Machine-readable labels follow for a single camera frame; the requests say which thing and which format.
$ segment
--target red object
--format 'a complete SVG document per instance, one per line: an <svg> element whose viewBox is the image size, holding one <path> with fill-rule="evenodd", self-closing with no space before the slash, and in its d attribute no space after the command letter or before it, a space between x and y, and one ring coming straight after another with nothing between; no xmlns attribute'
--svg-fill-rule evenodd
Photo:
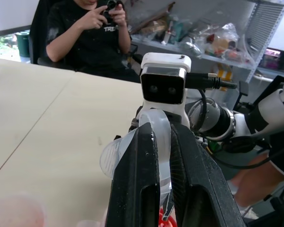
<svg viewBox="0 0 284 227"><path fill-rule="evenodd" d="M160 214L159 214L159 227L177 227L176 221L173 219L172 216L168 218L167 221L162 221L163 217L163 210L160 209Z"/></svg>

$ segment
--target hand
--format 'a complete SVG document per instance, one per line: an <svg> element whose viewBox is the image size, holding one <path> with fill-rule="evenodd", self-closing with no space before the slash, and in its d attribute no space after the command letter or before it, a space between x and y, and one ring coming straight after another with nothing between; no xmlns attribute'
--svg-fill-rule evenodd
<svg viewBox="0 0 284 227"><path fill-rule="evenodd" d="M127 27L125 11L121 4L117 5L115 10L109 11L109 14L120 27Z"/></svg>
<svg viewBox="0 0 284 227"><path fill-rule="evenodd" d="M77 21L79 28L81 30L99 29L102 27L103 23L107 24L107 19L103 15L100 15L100 13L102 13L106 9L107 6L101 6L89 11Z"/></svg>

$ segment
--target white table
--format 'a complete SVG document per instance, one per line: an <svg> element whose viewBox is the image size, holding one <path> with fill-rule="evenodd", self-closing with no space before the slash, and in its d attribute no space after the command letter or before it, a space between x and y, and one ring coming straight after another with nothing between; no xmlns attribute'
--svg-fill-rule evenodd
<svg viewBox="0 0 284 227"><path fill-rule="evenodd" d="M100 154L127 133L141 104L139 84L75 73L0 170L0 197L35 195L47 209L48 227L101 219L111 181L99 167Z"/></svg>
<svg viewBox="0 0 284 227"><path fill-rule="evenodd" d="M74 74L0 59L0 167Z"/></svg>

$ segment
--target pink blurry object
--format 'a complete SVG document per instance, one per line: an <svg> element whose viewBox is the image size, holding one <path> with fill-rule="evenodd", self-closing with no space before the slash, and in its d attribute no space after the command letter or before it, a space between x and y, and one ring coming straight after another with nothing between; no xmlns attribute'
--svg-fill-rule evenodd
<svg viewBox="0 0 284 227"><path fill-rule="evenodd" d="M45 227L45 213L40 203L27 195L0 199L0 227Z"/></svg>

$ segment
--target person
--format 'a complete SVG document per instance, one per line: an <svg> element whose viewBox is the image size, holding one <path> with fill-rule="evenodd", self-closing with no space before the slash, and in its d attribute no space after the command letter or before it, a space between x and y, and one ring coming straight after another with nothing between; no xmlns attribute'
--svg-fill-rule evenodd
<svg viewBox="0 0 284 227"><path fill-rule="evenodd" d="M284 149L284 132L270 137L271 150L255 157L249 165L264 161ZM239 210L261 201L284 181L284 153L254 169L241 170L228 181Z"/></svg>
<svg viewBox="0 0 284 227"><path fill-rule="evenodd" d="M109 11L112 22L103 16L105 0L64 0L53 5L48 16L46 52L59 62L65 60L79 71L137 82L134 70L122 64L130 50L122 4Z"/></svg>

